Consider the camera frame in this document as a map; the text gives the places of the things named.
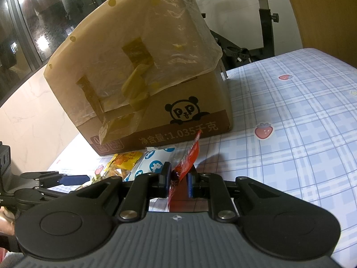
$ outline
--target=white wall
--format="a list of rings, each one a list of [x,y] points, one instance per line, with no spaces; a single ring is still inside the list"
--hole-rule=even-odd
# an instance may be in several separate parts
[[[273,23],[275,54],[301,49],[301,39],[289,0],[268,0],[279,23]],[[263,47],[258,0],[196,0],[209,28],[239,47]]]
[[[11,148],[12,172],[46,171],[79,133],[41,68],[0,107],[0,141]]]

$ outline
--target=blue circle with white animal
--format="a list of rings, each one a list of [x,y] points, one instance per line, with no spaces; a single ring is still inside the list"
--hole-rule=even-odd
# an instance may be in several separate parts
[[[140,174],[143,174],[144,172],[142,171],[142,170],[138,170],[136,173],[135,173],[135,175],[134,175],[134,179],[138,176],[138,175],[140,175]]]
[[[149,159],[151,156],[153,156],[155,153],[155,150],[149,151],[146,155],[145,155],[145,159]]]
[[[158,160],[154,160],[149,165],[150,170],[155,173],[160,173],[162,170],[162,167],[163,167],[163,164]]]
[[[127,176],[126,176],[126,178],[124,178],[124,182],[128,182],[129,181],[129,177],[130,177],[130,175],[131,175],[131,173],[129,173]]]

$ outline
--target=plaid tablecloth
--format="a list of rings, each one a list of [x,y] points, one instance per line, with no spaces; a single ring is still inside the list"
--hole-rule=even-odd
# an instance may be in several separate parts
[[[303,49],[228,71],[234,126],[200,140],[199,172],[245,175],[332,212],[342,234],[333,258],[357,265],[357,70]],[[257,126],[268,123],[265,131]],[[272,129],[266,137],[267,128]],[[190,142],[177,144],[183,154]],[[79,135],[49,170],[93,175],[99,157]],[[69,191],[70,187],[57,190]],[[187,201],[186,211],[207,209]],[[167,210],[167,201],[150,210]]]

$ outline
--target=metal screw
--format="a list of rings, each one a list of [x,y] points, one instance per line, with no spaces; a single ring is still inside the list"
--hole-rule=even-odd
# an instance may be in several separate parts
[[[130,220],[130,219],[133,219],[133,218],[136,218],[136,217],[137,217],[137,212],[134,211],[134,210],[123,210],[123,211],[120,213],[120,216],[121,216],[123,219]]]
[[[219,218],[221,218],[222,220],[229,220],[233,217],[235,217],[235,213],[232,212],[231,210],[221,210],[218,213]]]

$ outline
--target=panda logo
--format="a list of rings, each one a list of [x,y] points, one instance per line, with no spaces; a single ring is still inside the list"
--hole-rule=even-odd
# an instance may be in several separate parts
[[[181,125],[184,122],[199,121],[202,116],[208,115],[208,112],[201,112],[196,97],[189,97],[188,100],[178,100],[171,104],[165,105],[165,110],[170,112],[171,124]]]

